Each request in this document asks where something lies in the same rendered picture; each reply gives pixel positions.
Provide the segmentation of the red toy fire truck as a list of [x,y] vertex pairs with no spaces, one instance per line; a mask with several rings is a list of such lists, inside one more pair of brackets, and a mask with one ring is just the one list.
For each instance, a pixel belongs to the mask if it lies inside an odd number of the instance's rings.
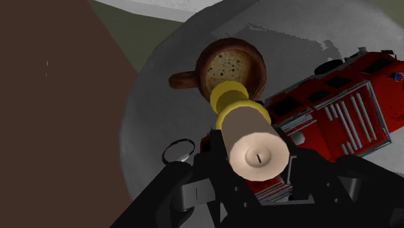
[[[366,155],[389,144],[390,134],[404,127],[404,60],[392,51],[362,48],[318,66],[314,75],[261,105],[285,143],[316,150],[331,162]],[[283,172],[291,157],[289,149]],[[266,181],[245,180],[259,200],[291,187],[282,173]]]

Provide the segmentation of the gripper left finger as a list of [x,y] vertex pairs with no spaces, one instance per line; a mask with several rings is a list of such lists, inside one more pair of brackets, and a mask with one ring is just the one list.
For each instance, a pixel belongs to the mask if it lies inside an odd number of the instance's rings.
[[243,178],[229,164],[220,130],[192,165],[168,163],[110,228],[180,228],[198,205],[208,206],[214,228],[238,225],[261,208]]

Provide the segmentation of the cream candle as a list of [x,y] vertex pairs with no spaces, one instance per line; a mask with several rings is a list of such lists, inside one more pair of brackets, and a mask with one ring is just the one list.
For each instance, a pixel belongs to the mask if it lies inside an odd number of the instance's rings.
[[218,114],[215,128],[221,131],[233,171],[249,181],[266,181],[281,174],[289,162],[285,141],[271,126],[268,111],[251,100],[236,81],[218,84],[210,105]]

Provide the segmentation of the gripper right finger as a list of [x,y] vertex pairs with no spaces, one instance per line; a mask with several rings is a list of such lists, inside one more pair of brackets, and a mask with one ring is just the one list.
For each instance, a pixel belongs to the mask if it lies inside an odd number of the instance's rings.
[[290,152],[293,197],[314,202],[288,206],[287,228],[404,228],[404,177],[354,155]]

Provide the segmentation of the brown mug of coffee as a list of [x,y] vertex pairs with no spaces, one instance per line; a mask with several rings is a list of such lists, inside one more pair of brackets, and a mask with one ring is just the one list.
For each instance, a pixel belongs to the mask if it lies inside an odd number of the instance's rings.
[[200,54],[193,71],[173,74],[168,83],[173,89],[198,88],[206,100],[224,81],[244,85],[251,100],[258,100],[267,81],[267,69],[258,49],[238,38],[223,38],[211,43]]

